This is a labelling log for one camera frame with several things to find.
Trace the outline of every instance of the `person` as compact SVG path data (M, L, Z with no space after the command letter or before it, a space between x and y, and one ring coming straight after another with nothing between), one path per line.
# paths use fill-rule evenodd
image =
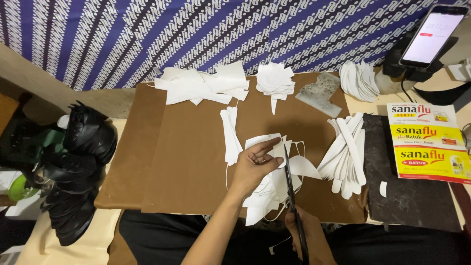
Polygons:
M261 229L233 233L243 201L282 164L283 158L268 154L280 140L261 142L239 154L227 194L208 223L201 215L124 211L119 231L138 264L299 264L302 254L293 213L284 218L291 240L285 240L286 234ZM469 264L471 260L461 234L402 225L386 232L379 225L359 224L326 237L319 219L296 209L311 265Z

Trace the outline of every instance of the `phone screen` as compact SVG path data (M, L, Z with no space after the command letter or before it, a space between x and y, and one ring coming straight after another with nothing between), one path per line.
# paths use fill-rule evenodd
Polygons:
M463 17L464 15L430 13L402 59L430 63Z

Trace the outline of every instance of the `phone holder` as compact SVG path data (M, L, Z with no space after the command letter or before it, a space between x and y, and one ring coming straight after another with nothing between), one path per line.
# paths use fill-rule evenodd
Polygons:
M409 68L407 71L406 79L415 82L425 82L432 75L440 70L444 64L440 62L440 58L450 50L456 42L458 42L458 37L450 37L446 41L445 45L438 53L437 57L430 63L427 68L416 68L416 67L407 67L399 64L403 53L405 52L407 46L412 41L415 35L415 31L409 31L405 36L400 39L386 54L383 61L383 74L389 75L391 77L400 77L402 73Z

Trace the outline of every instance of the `hand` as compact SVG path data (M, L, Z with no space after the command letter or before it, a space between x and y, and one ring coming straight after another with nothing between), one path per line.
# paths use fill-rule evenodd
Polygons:
M329 244L324 236L321 223L315 216L308 214L303 209L296 207L296 211L302 221L302 227L306 235L306 243L308 245L309 263L316 265L336 265L332 252L330 251ZM293 251L298 252L301 257L301 243L299 241L298 228L296 227L296 220L294 214L288 212L284 217L286 227L291 233L293 239Z
M241 198L249 197L260 185L263 177L277 169L283 163L282 157L273 158L267 154L281 138L273 138L258 143L239 153L229 191Z

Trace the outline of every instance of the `smartphone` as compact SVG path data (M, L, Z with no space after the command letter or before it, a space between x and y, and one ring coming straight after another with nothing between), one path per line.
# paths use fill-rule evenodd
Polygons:
M399 64L429 67L467 13L468 7L434 5L420 24Z

